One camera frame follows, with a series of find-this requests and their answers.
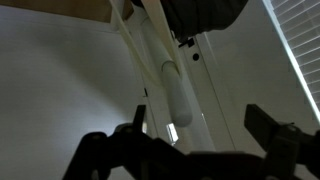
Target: window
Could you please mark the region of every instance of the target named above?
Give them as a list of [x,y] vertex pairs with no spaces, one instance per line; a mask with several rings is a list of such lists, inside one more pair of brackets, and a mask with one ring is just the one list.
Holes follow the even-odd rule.
[[263,0],[320,120],[320,0]]

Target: black bag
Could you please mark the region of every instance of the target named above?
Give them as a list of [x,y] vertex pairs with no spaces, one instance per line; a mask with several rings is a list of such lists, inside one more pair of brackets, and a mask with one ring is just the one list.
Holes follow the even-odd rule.
[[[132,0],[142,6],[140,0]],[[223,30],[240,15],[248,0],[161,0],[170,29],[180,42],[210,30]]]

